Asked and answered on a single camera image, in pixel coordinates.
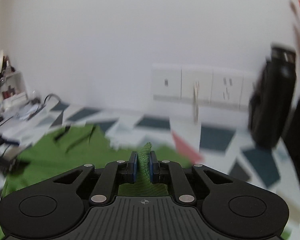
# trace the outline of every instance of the dark floor tile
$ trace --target dark floor tile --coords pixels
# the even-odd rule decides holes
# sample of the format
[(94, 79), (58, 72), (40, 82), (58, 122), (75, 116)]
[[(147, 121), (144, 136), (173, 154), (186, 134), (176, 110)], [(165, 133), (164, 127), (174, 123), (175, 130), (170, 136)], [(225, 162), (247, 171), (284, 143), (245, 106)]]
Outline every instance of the dark floor tile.
[(93, 108), (83, 108), (81, 110), (79, 110), (78, 112), (76, 112), (75, 114), (73, 114), (72, 116), (70, 116), (67, 121), (72, 121), (72, 122), (76, 122), (80, 119), (86, 118), (90, 115), (96, 114), (100, 112), (100, 110), (98, 109), (93, 109)]
[(242, 181), (249, 181), (250, 176), (248, 173), (241, 167), (238, 161), (235, 162), (234, 166), (232, 167), (231, 171), (229, 172), (229, 176), (240, 179)]
[(69, 107), (68, 104), (62, 103), (59, 101), (53, 108), (50, 109), (50, 111), (64, 111)]
[(50, 127), (54, 127), (54, 126), (57, 126), (57, 125), (62, 125), (62, 120), (63, 120), (63, 112), (61, 112), (61, 114), (59, 114), (57, 119), (54, 120), (54, 122), (52, 123), (52, 125)]
[(225, 152), (234, 133), (234, 130), (202, 126), (200, 148)]
[(106, 133), (106, 131), (114, 125), (114, 123), (116, 123), (117, 120), (115, 121), (108, 121), (108, 122), (88, 122), (87, 124), (93, 124), (93, 125), (97, 125), (100, 127), (100, 129)]
[(242, 153), (251, 163), (267, 188), (280, 179), (271, 150), (255, 148), (243, 150)]
[(169, 119), (144, 117), (136, 126), (170, 130), (170, 121)]

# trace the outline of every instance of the crosshair marking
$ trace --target crosshair marking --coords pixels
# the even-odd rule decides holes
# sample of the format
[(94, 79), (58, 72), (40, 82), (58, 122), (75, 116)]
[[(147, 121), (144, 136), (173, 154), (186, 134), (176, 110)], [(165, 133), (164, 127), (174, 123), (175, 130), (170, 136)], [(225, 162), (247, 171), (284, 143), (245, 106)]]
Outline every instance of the crosshair marking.
[(147, 200), (147, 199), (143, 199), (143, 200), (141, 200), (140, 201), (143, 205), (145, 205), (145, 204), (148, 204), (149, 202), (151, 202), (151, 201), (149, 201), (149, 200)]

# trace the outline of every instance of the circular pad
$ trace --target circular pad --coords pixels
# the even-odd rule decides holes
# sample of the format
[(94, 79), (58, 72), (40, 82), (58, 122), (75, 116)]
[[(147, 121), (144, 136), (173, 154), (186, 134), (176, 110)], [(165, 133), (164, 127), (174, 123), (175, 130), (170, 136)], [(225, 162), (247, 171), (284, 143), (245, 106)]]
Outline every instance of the circular pad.
[(47, 196), (33, 196), (20, 203), (20, 211), (29, 217), (43, 217), (52, 213), (57, 207), (57, 202)]
[(59, 191), (53, 186), (50, 190), (43, 187), (37, 193), (30, 186), (4, 197), (0, 201), (3, 232), (13, 232), (22, 239), (46, 239), (76, 226), (84, 215), (81, 198), (67, 192), (67, 187)]
[(212, 186), (201, 211), (212, 228), (239, 239), (280, 235), (289, 218), (282, 198), (241, 182)]
[(262, 200), (251, 196), (236, 197), (230, 200), (229, 207), (233, 213), (249, 218), (262, 215), (267, 208)]

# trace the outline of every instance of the black cable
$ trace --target black cable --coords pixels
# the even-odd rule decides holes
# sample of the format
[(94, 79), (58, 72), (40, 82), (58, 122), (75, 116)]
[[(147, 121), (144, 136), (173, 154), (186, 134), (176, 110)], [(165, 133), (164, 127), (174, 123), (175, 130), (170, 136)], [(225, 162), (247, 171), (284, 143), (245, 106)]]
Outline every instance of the black cable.
[(47, 99), (48, 99), (48, 98), (50, 99), (51, 97), (55, 97), (56, 99), (58, 99), (59, 101), (61, 101), (61, 98), (58, 97), (56, 94), (48, 94), (48, 95), (46, 96), (46, 98), (44, 99), (44, 101), (43, 101), (43, 105), (44, 105), (44, 106), (46, 105)]
[(4, 125), (7, 121), (9, 121), (12, 117), (8, 118), (7, 120), (5, 120), (3, 123), (0, 124), (0, 126)]
[(6, 153), (6, 151), (8, 150), (8, 148), (11, 146), (11, 144), (10, 145), (8, 145), (8, 147), (4, 150), (4, 152), (2, 153), (2, 155), (1, 155), (1, 157), (3, 157), (4, 156), (4, 154)]
[(32, 117), (34, 117), (37, 113), (39, 113), (43, 108), (44, 105), (39, 104), (37, 110), (28, 117), (27, 121), (29, 121)]

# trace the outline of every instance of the metal screw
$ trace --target metal screw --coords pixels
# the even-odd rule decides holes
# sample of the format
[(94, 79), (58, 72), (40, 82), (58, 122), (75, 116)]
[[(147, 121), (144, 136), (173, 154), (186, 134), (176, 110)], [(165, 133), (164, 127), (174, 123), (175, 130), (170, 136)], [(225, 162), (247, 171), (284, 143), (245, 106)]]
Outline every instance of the metal screw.
[(102, 203), (107, 200), (107, 197), (103, 195), (94, 195), (91, 197), (91, 200), (95, 203)]
[(194, 196), (191, 195), (181, 195), (179, 197), (179, 200), (185, 203), (190, 203), (192, 201), (194, 201)]

